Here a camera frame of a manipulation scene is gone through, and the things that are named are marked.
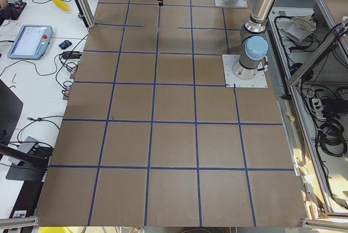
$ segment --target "blue tape line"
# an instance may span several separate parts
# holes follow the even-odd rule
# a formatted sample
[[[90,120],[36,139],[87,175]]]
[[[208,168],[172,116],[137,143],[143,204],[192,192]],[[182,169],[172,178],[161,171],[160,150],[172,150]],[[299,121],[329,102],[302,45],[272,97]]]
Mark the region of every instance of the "blue tape line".
[[[83,50],[83,52],[109,52],[109,53],[120,53],[120,51],[99,51],[99,50]]]
[[[196,138],[196,163],[197,163],[197,196],[198,196],[198,217],[200,221],[200,227],[203,226],[202,222],[202,204],[201,204],[201,183],[200,183],[200,158],[198,149],[198,131],[197,131],[197,96],[196,96],[196,69],[195,69],[195,46],[194,46],[194,31],[193,31],[193,19],[192,19],[192,0],[190,0],[190,23],[191,23],[191,45],[192,45],[192,69],[194,80],[194,109],[195,109],[195,138]]]
[[[160,24],[161,7],[158,8],[158,22],[157,26]],[[152,94],[152,108],[151,108],[151,126],[150,126],[150,142],[148,146],[148,156],[147,156],[147,174],[146,174],[146,193],[145,193],[145,215],[144,215],[144,226],[147,225],[147,209],[148,209],[148,191],[150,184],[150,163],[151,163],[151,149],[152,149],[152,133],[153,133],[153,118],[154,118],[154,107],[156,98],[156,79],[157,79],[157,63],[158,63],[158,46],[159,46],[159,33],[157,33],[156,40],[156,59],[154,64],[154,78],[153,78],[153,94]]]
[[[129,3],[131,0],[128,0],[128,7],[127,7],[127,12],[126,12],[126,17],[125,17],[125,24],[127,24],[127,19],[128,19],[128,13],[129,13]],[[120,51],[122,51],[122,44],[123,44],[123,39],[125,37],[125,30],[126,28],[123,28],[122,31],[122,39],[121,39],[121,43],[120,43]],[[119,53],[119,57],[117,60],[117,65],[116,65],[116,70],[115,70],[115,76],[114,76],[114,82],[116,82],[116,77],[117,77],[117,70],[119,68],[119,63],[120,63],[120,56],[121,53]],[[108,116],[107,119],[109,119],[110,117],[110,112],[111,112],[111,106],[113,104],[113,96],[114,96],[114,90],[115,90],[115,84],[113,84],[113,89],[111,91],[111,96],[110,96],[110,102],[109,102],[109,109],[108,109]],[[99,161],[98,161],[98,165],[101,165],[102,162],[102,156],[103,156],[103,150],[104,150],[104,143],[105,143],[105,139],[106,139],[106,134],[107,134],[107,130],[108,130],[108,121],[105,124],[105,129],[104,129],[104,135],[103,135],[103,140],[102,140],[102,146],[101,146],[101,150],[100,150],[100,155],[99,155]],[[93,214],[93,207],[94,207],[94,199],[95,199],[95,195],[96,195],[96,191],[97,191],[97,184],[98,184],[98,178],[99,178],[99,171],[100,169],[97,169],[97,175],[96,175],[96,181],[95,181],[95,185],[94,185],[94,190],[93,190],[93,196],[92,196],[92,201],[91,201],[91,206],[90,206],[90,213],[89,213],[89,217],[88,217],[88,223],[87,225],[90,226],[91,224],[91,220],[92,220],[92,214]]]
[[[237,119],[238,119],[238,127],[239,127],[239,135],[240,135],[240,142],[241,142],[241,148],[243,152],[243,160],[245,165],[245,175],[246,175],[246,183],[248,187],[248,193],[249,193],[249,200],[250,200],[250,208],[251,208],[251,214],[252,214],[252,220],[254,223],[254,226],[257,226],[256,218],[255,218],[255,210],[254,210],[254,204],[252,201],[252,195],[251,195],[251,188],[250,188],[250,181],[249,181],[249,174],[247,171],[247,162],[246,162],[246,156],[245,156],[245,148],[244,148],[244,141],[243,141],[243,134],[241,130],[241,124],[240,124],[240,115],[239,115],[239,107],[238,107],[238,98],[237,98],[237,92],[235,91],[235,85],[233,87],[233,93],[234,93],[234,99],[235,99],[235,107],[237,111]]]
[[[97,25],[106,25],[106,26],[120,26],[120,27],[144,27],[143,25],[131,25],[131,24],[112,24],[112,23],[100,23],[96,22]]]
[[[283,126],[281,123],[243,123],[243,122],[201,122],[201,121],[165,121],[165,120],[97,120],[97,119],[63,119],[63,121],[98,121],[98,122],[133,122],[133,123],[165,123],[165,124],[197,124],[197,125],[255,125],[255,126]]]
[[[147,166],[114,166],[114,165],[57,165],[51,164],[48,168],[84,168],[84,169],[154,169],[154,170],[229,170],[229,171],[279,171],[294,172],[294,169],[284,168],[221,168],[221,167],[147,167]]]

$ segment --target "yellow object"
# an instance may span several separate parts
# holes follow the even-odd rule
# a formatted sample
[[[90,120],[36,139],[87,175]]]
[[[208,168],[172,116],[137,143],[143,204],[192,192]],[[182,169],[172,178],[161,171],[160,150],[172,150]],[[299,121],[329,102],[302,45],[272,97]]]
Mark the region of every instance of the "yellow object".
[[[69,5],[67,5],[64,1],[62,1],[62,0],[53,0],[53,2],[57,6],[61,7],[62,9],[66,10],[66,11],[70,11]]]

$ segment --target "small electronic device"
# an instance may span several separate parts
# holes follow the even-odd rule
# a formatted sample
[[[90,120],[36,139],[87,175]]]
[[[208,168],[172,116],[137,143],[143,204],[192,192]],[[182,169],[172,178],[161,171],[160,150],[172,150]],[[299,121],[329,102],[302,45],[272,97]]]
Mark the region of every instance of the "small electronic device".
[[[52,33],[53,29],[48,25],[23,25],[7,56],[11,59],[40,59]]]
[[[18,0],[14,3],[9,3],[5,8],[0,9],[0,19],[2,20],[18,20],[27,3]]]

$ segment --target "robotic arm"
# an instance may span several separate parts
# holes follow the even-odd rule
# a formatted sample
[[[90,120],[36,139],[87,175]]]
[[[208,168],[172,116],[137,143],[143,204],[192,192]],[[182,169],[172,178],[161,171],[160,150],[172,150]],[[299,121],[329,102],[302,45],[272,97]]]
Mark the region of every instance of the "robotic arm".
[[[252,79],[259,62],[267,54],[268,43],[261,35],[266,31],[267,18],[274,2],[275,0],[256,0],[249,18],[241,26],[243,53],[233,66],[235,75],[240,79]]]

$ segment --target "metal bracket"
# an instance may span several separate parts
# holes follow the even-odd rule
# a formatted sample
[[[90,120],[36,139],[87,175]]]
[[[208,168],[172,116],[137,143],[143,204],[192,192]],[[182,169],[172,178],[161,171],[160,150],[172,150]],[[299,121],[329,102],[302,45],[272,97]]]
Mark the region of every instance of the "metal bracket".
[[[224,0],[214,0],[216,7],[225,7],[225,8],[238,8],[238,9],[246,9],[248,8],[248,4],[246,0],[235,0],[232,2],[226,3]]]
[[[226,87],[241,87],[241,88],[267,88],[267,81],[264,71],[258,71],[255,77],[245,81],[234,75],[232,66],[239,59],[240,55],[224,54],[222,55],[223,71],[225,72]]]
[[[0,229],[13,229],[36,225],[39,225],[38,217],[0,219]]]

